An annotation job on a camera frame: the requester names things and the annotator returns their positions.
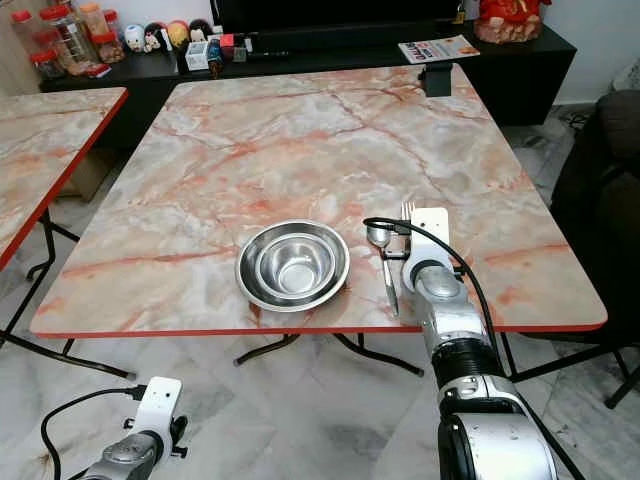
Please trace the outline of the black television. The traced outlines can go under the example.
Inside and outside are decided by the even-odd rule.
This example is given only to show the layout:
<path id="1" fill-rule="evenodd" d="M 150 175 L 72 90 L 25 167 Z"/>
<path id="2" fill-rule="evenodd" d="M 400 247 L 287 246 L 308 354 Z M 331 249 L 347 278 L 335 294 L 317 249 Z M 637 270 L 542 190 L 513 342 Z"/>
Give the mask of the black television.
<path id="1" fill-rule="evenodd" d="M 462 0 L 210 0 L 220 23 L 238 31 L 454 18 Z"/>

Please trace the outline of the small jar red lid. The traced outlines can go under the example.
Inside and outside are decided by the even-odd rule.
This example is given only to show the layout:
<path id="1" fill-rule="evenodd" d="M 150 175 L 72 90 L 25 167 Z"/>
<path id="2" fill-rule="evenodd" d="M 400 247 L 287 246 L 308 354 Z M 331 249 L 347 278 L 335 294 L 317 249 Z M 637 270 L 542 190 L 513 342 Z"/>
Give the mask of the small jar red lid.
<path id="1" fill-rule="evenodd" d="M 28 55 L 29 63 L 40 74 L 42 81 L 54 81 L 67 76 L 67 70 L 61 65 L 54 50 L 33 52 Z"/>

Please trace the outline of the white round figurine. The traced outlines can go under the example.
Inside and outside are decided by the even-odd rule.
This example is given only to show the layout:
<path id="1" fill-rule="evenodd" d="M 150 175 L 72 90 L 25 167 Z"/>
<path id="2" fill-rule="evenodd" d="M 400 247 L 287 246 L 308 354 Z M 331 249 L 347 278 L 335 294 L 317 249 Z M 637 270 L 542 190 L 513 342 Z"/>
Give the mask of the white round figurine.
<path id="1" fill-rule="evenodd" d="M 132 52 L 146 52 L 145 29 L 137 24 L 124 28 L 123 38 L 125 46 Z"/>

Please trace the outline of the red ornament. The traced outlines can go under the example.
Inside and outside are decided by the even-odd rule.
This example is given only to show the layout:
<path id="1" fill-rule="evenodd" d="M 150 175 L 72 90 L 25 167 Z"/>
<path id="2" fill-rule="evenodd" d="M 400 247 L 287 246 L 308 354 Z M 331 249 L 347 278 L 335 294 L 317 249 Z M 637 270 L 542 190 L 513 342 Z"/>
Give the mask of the red ornament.
<path id="1" fill-rule="evenodd" d="M 541 6 L 553 0 L 479 0 L 475 35 L 488 44 L 521 44 L 543 28 Z"/>

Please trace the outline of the steel spoon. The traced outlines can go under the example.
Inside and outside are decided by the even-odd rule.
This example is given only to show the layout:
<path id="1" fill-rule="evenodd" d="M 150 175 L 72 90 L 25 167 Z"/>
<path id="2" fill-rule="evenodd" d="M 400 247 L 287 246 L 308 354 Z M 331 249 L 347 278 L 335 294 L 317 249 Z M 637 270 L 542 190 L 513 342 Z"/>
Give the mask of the steel spoon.
<path id="1" fill-rule="evenodd" d="M 383 274 L 383 280 L 385 285 L 385 291 L 387 291 L 387 298 L 390 308 L 392 308 L 392 314 L 396 317 L 401 315 L 399 310 L 399 302 L 396 293 L 396 287 L 394 287 L 394 279 L 390 274 L 390 255 L 388 246 L 390 243 L 390 234 L 388 230 L 378 229 L 374 227 L 366 227 L 366 237 L 372 246 L 378 248 L 381 259 L 381 274 Z"/>

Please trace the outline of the marble folding table red edge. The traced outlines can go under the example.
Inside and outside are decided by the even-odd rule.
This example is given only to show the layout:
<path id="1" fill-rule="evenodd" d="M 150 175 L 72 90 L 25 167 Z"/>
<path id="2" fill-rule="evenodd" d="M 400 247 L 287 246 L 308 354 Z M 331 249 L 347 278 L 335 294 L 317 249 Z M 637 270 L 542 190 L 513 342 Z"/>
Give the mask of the marble folding table red edge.
<path id="1" fill-rule="evenodd" d="M 72 241 L 79 239 L 50 219 L 49 205 L 127 97 L 125 87 L 0 97 L 0 269 L 9 264 L 24 238 L 40 224 L 47 260 L 28 271 L 32 287 L 5 326 L 3 339 L 64 364 L 131 380 L 132 372 L 68 355 L 70 340 L 59 352 L 14 333 L 58 257 L 54 234 L 58 232 Z"/>
<path id="2" fill-rule="evenodd" d="M 426 367 L 422 337 L 394 315 L 365 218 L 404 202 L 448 211 L 451 246 L 479 276 L 504 332 L 591 332 L 607 320 L 530 175 L 454 68 L 429 97 L 419 67 L 179 84 L 88 221 L 29 330 L 45 338 L 365 334 Z M 342 291 L 305 314 L 244 296 L 244 243 L 279 221 L 340 233 Z"/>

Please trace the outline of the yellow round figurine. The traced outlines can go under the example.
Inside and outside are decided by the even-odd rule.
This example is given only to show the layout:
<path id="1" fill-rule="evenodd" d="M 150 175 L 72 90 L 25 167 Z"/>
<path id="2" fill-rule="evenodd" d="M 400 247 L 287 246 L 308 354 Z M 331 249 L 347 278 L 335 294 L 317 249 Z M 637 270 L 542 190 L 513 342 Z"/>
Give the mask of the yellow round figurine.
<path id="1" fill-rule="evenodd" d="M 166 36 L 169 38 L 169 44 L 174 50 L 186 46 L 189 41 L 189 27 L 184 20 L 173 20 L 166 24 Z"/>

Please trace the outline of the small steel bowl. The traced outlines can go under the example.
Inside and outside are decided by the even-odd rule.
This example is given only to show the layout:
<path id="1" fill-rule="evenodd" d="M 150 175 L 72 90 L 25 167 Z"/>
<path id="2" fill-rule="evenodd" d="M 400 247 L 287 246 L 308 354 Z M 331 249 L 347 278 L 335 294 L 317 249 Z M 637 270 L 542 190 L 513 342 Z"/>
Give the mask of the small steel bowl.
<path id="1" fill-rule="evenodd" d="M 257 283 L 283 300 L 314 296 L 337 274 L 332 248 L 310 233 L 273 239 L 257 256 L 255 266 Z"/>

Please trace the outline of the white desk holder box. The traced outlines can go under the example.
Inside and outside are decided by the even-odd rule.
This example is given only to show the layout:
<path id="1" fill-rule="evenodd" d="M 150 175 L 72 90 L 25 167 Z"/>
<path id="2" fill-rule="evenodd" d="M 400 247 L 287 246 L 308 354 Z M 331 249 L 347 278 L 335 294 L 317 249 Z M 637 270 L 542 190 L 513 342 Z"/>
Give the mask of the white desk holder box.
<path id="1" fill-rule="evenodd" d="M 184 63 L 188 72 L 197 72 L 197 70 L 209 70 L 209 41 L 192 41 L 186 47 L 184 52 Z"/>

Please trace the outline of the red and white magazine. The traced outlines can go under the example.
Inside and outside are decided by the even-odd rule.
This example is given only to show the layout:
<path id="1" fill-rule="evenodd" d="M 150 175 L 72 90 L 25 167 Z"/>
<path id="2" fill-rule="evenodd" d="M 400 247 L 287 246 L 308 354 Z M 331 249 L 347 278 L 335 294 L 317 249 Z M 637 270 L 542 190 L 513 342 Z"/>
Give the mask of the red and white magazine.
<path id="1" fill-rule="evenodd" d="M 480 54 L 480 51 L 463 35 L 438 38 L 438 40 L 403 42 L 398 44 L 398 49 L 411 64 L 451 61 Z"/>

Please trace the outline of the wide steel dish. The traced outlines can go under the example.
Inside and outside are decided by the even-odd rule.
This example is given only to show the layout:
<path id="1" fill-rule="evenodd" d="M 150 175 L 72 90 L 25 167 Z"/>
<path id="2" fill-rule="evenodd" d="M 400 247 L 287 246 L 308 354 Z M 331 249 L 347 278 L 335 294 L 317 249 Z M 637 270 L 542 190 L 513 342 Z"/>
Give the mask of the wide steel dish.
<path id="1" fill-rule="evenodd" d="M 275 297 L 257 283 L 257 268 L 255 266 L 257 256 L 264 250 L 266 244 L 289 233 L 315 234 L 315 236 L 323 238 L 323 241 L 329 244 L 334 253 L 334 278 L 314 296 L 305 297 L 302 300 L 283 300 L 283 298 Z M 337 230 L 328 227 L 328 225 L 316 223 L 316 221 L 291 219 L 279 221 L 279 223 L 265 227 L 244 243 L 237 260 L 236 278 L 239 283 L 239 289 L 253 305 L 268 311 L 291 314 L 291 312 L 311 310 L 311 308 L 329 301 L 329 298 L 332 298 L 339 291 L 339 288 L 342 288 L 343 284 L 346 283 L 349 275 L 349 264 L 351 264 L 349 248 Z"/>

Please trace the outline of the orange snack jar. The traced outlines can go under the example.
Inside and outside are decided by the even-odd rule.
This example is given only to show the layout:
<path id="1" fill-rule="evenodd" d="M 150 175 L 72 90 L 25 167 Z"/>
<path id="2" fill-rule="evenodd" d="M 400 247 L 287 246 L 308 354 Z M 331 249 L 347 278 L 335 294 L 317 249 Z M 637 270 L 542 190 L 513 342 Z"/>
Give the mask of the orange snack jar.
<path id="1" fill-rule="evenodd" d="M 100 35 L 110 35 L 111 29 L 99 3 L 83 3 L 78 6 L 79 18 L 87 28 L 88 36 L 95 41 Z"/>

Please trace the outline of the black table clamp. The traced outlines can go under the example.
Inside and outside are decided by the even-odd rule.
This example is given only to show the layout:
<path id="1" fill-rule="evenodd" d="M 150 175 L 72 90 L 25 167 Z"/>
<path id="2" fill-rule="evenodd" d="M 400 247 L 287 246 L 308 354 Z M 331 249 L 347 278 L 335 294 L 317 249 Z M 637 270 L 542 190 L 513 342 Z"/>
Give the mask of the black table clamp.
<path id="1" fill-rule="evenodd" d="M 452 63 L 425 65 L 419 74 L 421 90 L 428 99 L 452 95 Z"/>

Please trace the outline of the large clear jar red lid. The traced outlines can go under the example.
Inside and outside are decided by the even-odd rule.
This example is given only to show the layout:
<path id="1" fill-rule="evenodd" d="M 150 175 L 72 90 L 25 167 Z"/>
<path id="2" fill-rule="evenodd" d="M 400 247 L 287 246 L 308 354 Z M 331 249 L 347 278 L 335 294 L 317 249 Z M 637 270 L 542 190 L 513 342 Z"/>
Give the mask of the large clear jar red lid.
<path id="1" fill-rule="evenodd" d="M 55 33 L 52 45 L 70 76 L 86 76 L 88 70 L 99 64 L 93 46 L 84 37 L 81 24 L 70 12 L 68 5 L 47 6 L 38 14 Z"/>

